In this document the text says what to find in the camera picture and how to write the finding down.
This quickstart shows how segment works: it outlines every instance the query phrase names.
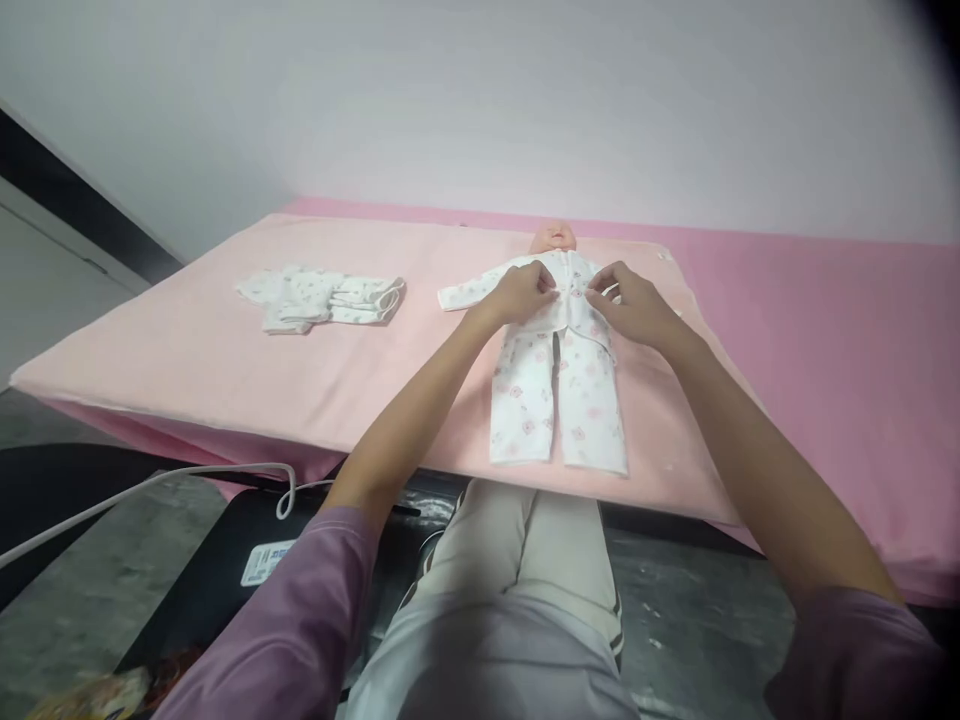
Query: label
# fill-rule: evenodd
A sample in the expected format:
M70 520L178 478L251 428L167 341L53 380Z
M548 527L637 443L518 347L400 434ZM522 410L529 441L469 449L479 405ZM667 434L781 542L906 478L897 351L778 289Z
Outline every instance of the label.
M284 540L278 543L257 545L250 551L250 557L247 558L247 566L243 569L240 584L243 587L262 584L264 580L270 577L270 573L283 560L283 556L287 554L287 550L292 548L295 542L296 540Z

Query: pink floral baby outfit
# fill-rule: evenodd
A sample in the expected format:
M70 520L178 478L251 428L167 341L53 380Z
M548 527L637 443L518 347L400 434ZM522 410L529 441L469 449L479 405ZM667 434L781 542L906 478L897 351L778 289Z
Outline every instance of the pink floral baby outfit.
M627 453L614 382L610 328L587 302L600 271L577 252L553 250L514 258L438 293L440 307L479 302L511 267L542 262L560 291L556 302L522 325L509 325L494 370L490 462L548 462L554 433L554 337L559 343L557 431L567 465L627 474Z

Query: pink mattress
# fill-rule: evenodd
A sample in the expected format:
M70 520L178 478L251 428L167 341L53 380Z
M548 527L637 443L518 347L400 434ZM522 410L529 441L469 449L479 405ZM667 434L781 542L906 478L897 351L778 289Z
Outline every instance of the pink mattress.
M337 451L352 449L457 322L458 314L440 312L436 290L522 254L537 224L317 199L286 213L27 363L13 384L146 450L195 462L287 460L315 479ZM572 224L586 256L622 258L649 275L745 384L743 371L912 599L960 595L955 248ZM676 263L647 243L669 248ZM268 337L260 309L233 285L288 263L402 275L409 288L387 327L322 325L306 337ZM734 527L676 381L642 348L615 348L629 478L559 460L491 466L497 348L491 343L471 371L427 466L727 523L749 541Z

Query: purple sleeve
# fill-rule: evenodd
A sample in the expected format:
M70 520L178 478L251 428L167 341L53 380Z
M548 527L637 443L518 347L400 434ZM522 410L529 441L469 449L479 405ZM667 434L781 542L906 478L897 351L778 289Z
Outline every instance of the purple sleeve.
M946 653L903 607L830 588L801 608L783 669L767 685L778 720L921 717Z
M359 510L318 513L156 719L333 718L376 552Z

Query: charging cable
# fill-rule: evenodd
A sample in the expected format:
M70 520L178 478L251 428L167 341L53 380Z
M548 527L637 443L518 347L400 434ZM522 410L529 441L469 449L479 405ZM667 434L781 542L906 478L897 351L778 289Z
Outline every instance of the charging cable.
M0 555L0 569L3 569L17 558L26 555L34 548L43 545L43 543L47 542L47 540L55 538L62 532L66 532L74 525L78 525L84 520L92 518L94 515L112 508L121 500L125 500L128 497L132 497L137 493L143 492L147 488L151 487L152 485L156 485L158 482L163 480L173 480L174 478L191 477L194 475L203 475L204 473L212 472L262 472L266 470L283 471L286 473L287 479L290 481L290 489L283 494L283 496L280 498L280 501L277 503L277 520L286 520L290 516L290 512L293 510L293 503L297 495L297 490L304 490L309 487L317 487L318 485L330 485L333 482L333 480L319 480L317 482L306 483L297 487L297 474L294 469L286 463L202 465L199 467L187 467L180 468L178 470L170 470L169 472L160 473L159 475L154 475L151 478L147 478L139 485L134 485L132 488L127 488L123 492L119 492L113 497L107 498L103 502L94 505L92 508L84 510L79 515L74 515L72 518L54 525L49 530L45 530L39 535L30 538L26 542L17 545L12 550L8 550L7 552L3 553L3 555Z

